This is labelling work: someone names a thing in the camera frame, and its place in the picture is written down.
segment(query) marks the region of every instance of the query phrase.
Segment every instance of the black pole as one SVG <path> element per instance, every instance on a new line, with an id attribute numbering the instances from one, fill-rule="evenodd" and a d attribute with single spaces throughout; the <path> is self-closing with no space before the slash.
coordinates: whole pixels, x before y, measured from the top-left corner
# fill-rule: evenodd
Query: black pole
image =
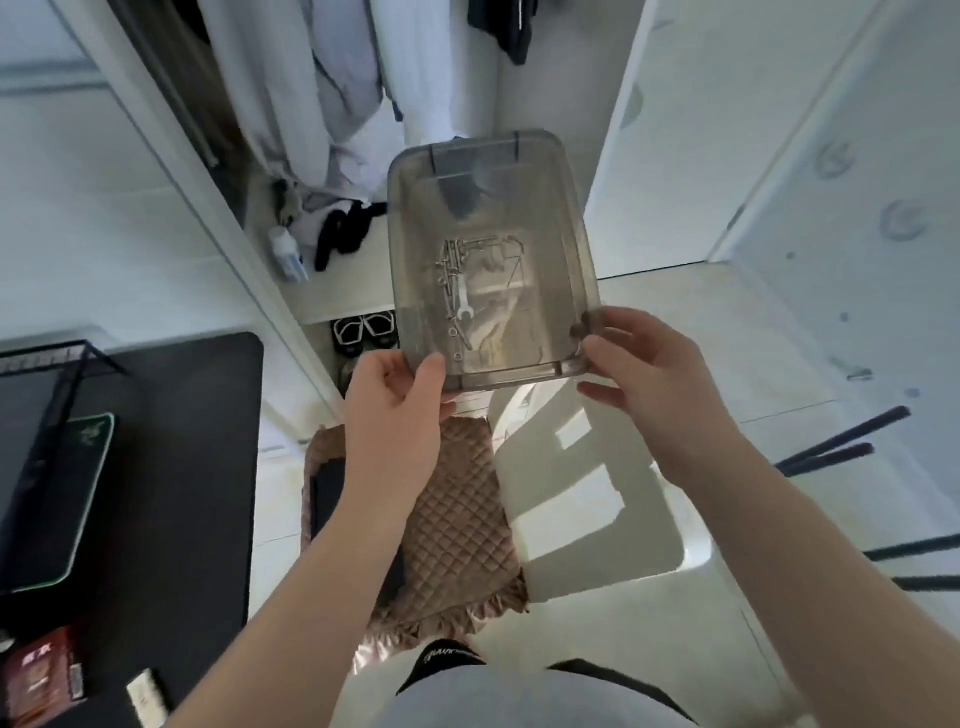
<path id="1" fill-rule="evenodd" d="M 952 536 L 939 536 L 935 539 L 911 541 L 908 544 L 874 548 L 870 551 L 864 551 L 863 555 L 871 561 L 877 562 L 901 559 L 905 556 L 919 556 L 922 553 L 933 553 L 934 551 L 949 551 L 952 548 L 960 548 L 960 533 L 954 533 Z"/>
<path id="2" fill-rule="evenodd" d="M 960 592 L 960 576 L 894 576 L 905 592 Z"/>
<path id="3" fill-rule="evenodd" d="M 887 425 L 892 425 L 895 422 L 900 420 L 905 420 L 910 416 L 910 408 L 900 405 L 899 407 L 894 407 L 893 409 L 887 410 L 882 415 L 877 415 L 871 420 L 857 425 L 856 427 L 851 427 L 850 429 L 841 432 L 839 435 L 824 440 L 820 445 L 814 445 L 812 448 L 807 448 L 803 452 L 798 452 L 793 457 L 788 457 L 786 460 L 781 460 L 777 463 L 777 468 L 783 468 L 787 465 L 794 465 L 795 463 L 802 462 L 810 457 L 815 457 L 817 455 L 822 455 L 825 452 L 830 452 L 832 449 L 837 449 L 841 445 L 846 445 L 851 443 L 854 440 L 858 440 L 861 437 L 869 435 L 871 432 L 876 432 L 879 429 L 883 429 Z"/>
<path id="4" fill-rule="evenodd" d="M 788 463 L 787 465 L 777 465 L 777 470 L 787 477 L 803 475 L 804 473 L 815 473 L 821 471 L 823 468 L 829 468 L 834 465 L 840 465 L 840 463 L 856 460 L 859 457 L 872 455 L 874 452 L 874 446 L 870 443 L 857 443 L 856 445 L 851 445 L 849 448 L 828 452 L 826 455 L 807 457 L 804 460 Z"/>

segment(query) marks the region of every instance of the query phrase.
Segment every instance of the black and white slipper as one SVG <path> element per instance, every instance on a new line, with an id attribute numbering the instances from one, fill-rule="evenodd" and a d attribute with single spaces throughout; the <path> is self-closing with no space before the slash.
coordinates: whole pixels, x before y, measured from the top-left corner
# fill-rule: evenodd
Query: black and white slipper
<path id="1" fill-rule="evenodd" d="M 363 353 L 365 331 L 363 318 L 350 316 L 333 322 L 333 348 L 341 356 L 352 359 Z"/>
<path id="2" fill-rule="evenodd" d="M 369 313 L 361 318 L 367 333 L 367 341 L 378 349 L 393 349 L 399 343 L 396 334 L 396 315 L 393 311 Z"/>

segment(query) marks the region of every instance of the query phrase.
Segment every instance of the transparent plastic box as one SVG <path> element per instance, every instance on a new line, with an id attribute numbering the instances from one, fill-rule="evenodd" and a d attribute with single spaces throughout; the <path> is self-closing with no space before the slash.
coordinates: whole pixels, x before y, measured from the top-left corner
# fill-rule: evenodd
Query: transparent plastic box
<path id="1" fill-rule="evenodd" d="M 547 132 L 410 149 L 389 178 L 400 346 L 446 356 L 447 391 L 582 374 L 599 305 L 569 163 Z"/>

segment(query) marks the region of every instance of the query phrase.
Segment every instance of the white shelf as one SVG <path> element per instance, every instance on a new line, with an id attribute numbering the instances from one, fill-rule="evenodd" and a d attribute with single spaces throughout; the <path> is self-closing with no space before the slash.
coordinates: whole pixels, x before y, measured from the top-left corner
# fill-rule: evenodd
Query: white shelf
<path id="1" fill-rule="evenodd" d="M 353 255 L 333 253 L 322 273 L 313 270 L 312 258 L 305 259 L 303 263 L 310 280 L 303 283 L 287 282 L 270 255 L 267 230 L 275 224 L 270 180 L 266 175 L 254 172 L 248 188 L 244 229 L 302 327 L 394 307 L 386 215 L 373 218 L 370 232 L 359 251 Z M 304 251 L 313 254 L 311 249 Z"/>
<path id="2" fill-rule="evenodd" d="M 370 232 L 356 253 L 334 252 L 322 273 L 312 270 L 312 260 L 304 264 L 310 270 L 310 280 L 280 284 L 283 298 L 301 326 L 394 307 L 386 215 L 373 218 Z"/>

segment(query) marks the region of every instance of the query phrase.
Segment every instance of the desk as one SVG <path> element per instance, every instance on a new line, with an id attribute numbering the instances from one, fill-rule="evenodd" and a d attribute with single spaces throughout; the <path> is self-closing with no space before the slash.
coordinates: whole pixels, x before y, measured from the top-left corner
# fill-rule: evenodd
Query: desk
<path id="1" fill-rule="evenodd" d="M 138 726 L 126 686 L 147 667 L 179 705 L 247 619 L 262 344 L 113 358 L 131 374 L 89 377 L 72 412 L 117 417 L 73 573 L 0 601 L 19 643 L 76 625 L 89 699 L 57 728 Z"/>

